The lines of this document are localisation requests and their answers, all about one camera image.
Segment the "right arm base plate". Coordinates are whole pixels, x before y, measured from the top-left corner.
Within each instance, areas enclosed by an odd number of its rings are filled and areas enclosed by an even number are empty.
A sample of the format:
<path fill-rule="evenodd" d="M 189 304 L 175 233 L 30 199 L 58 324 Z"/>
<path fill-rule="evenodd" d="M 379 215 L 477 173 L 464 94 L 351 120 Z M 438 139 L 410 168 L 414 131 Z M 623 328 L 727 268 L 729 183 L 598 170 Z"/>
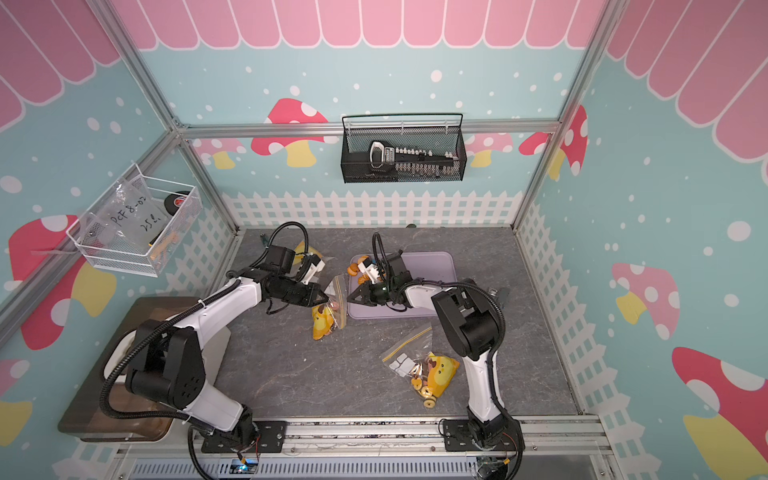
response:
<path fill-rule="evenodd" d="M 442 419 L 438 433 L 448 452 L 503 451 L 522 452 L 525 440 L 517 420 L 500 416 L 480 422 L 475 419 Z"/>

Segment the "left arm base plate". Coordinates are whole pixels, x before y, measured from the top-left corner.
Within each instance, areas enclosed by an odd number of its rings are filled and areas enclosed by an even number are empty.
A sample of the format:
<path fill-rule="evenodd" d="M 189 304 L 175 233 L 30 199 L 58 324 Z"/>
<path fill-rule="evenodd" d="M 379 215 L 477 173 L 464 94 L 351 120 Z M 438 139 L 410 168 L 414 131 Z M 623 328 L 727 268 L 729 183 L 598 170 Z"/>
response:
<path fill-rule="evenodd" d="M 205 454 L 281 453 L 287 426 L 286 421 L 258 420 L 240 425 L 232 432 L 216 431 L 204 437 L 201 451 Z"/>

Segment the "ziploc bag of mixed cookies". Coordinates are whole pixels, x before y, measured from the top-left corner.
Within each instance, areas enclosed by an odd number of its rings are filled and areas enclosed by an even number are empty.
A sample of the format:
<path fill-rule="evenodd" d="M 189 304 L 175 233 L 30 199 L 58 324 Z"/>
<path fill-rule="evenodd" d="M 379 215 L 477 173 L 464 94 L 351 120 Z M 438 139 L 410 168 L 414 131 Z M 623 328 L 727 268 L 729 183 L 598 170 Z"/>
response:
<path fill-rule="evenodd" d="M 346 276 L 335 276 L 323 294 L 326 297 L 324 302 L 312 308 L 314 340 L 321 340 L 336 330 L 344 329 L 348 321 Z"/>

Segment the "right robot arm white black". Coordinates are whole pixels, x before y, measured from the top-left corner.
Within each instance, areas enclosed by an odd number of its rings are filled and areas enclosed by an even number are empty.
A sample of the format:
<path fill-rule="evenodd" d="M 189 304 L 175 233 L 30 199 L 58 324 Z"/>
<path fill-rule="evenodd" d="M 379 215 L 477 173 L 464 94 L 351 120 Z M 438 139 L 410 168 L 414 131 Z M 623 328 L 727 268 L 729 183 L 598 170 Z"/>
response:
<path fill-rule="evenodd" d="M 506 320 L 496 299 L 471 280 L 440 282 L 412 279 L 397 287 L 368 281 L 347 296 L 353 304 L 428 309 L 437 315 L 444 334 L 461 357 L 468 383 L 468 431 L 481 449 L 509 440 L 518 456 L 525 449 L 519 421 L 514 419 L 498 391 L 497 352 Z"/>

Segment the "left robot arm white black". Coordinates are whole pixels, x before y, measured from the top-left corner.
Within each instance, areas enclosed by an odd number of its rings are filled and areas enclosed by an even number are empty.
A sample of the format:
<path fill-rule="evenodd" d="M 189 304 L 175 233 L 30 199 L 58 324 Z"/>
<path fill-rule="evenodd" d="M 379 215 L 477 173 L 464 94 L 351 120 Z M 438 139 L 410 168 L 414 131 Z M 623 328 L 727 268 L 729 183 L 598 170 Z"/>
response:
<path fill-rule="evenodd" d="M 142 323 L 130 349 L 105 377 L 101 412 L 118 420 L 178 419 L 226 449 L 250 449 L 259 439 L 252 411 L 207 379 L 203 351 L 232 321 L 262 302 L 305 308 L 326 303 L 328 296 L 314 280 L 324 266 L 309 249 L 296 252 L 268 243 L 254 262 L 230 272 L 226 284 L 211 296 L 166 320 Z M 119 379 L 128 392 L 162 405 L 162 410 L 113 407 L 111 392 Z"/>

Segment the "ziploc bag near right arm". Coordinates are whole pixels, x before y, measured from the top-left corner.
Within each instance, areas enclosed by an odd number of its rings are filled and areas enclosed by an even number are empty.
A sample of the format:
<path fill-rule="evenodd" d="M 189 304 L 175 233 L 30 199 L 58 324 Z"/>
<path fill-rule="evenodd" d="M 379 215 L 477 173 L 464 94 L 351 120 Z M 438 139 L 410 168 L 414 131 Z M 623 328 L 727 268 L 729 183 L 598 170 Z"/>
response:
<path fill-rule="evenodd" d="M 460 362 L 433 350 L 433 328 L 429 324 L 407 332 L 380 360 L 385 368 L 407 379 L 412 390 L 424 401 L 437 401 L 450 386 L 460 369 Z"/>

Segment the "ziploc bag of orange cookies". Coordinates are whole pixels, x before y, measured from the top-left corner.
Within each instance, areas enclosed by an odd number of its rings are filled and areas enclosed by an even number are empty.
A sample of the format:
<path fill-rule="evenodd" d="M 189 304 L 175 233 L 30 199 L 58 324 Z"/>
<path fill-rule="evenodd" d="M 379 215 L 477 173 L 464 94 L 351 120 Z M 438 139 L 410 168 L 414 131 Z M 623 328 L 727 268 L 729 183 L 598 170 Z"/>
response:
<path fill-rule="evenodd" d="M 316 255 L 320 259 L 324 258 L 324 255 L 320 251 L 318 251 L 316 248 L 312 246 L 308 246 L 305 241 L 300 242 L 297 245 L 297 247 L 294 249 L 294 252 L 295 252 L 295 257 L 293 261 L 294 265 L 299 265 L 302 259 L 306 255 Z"/>

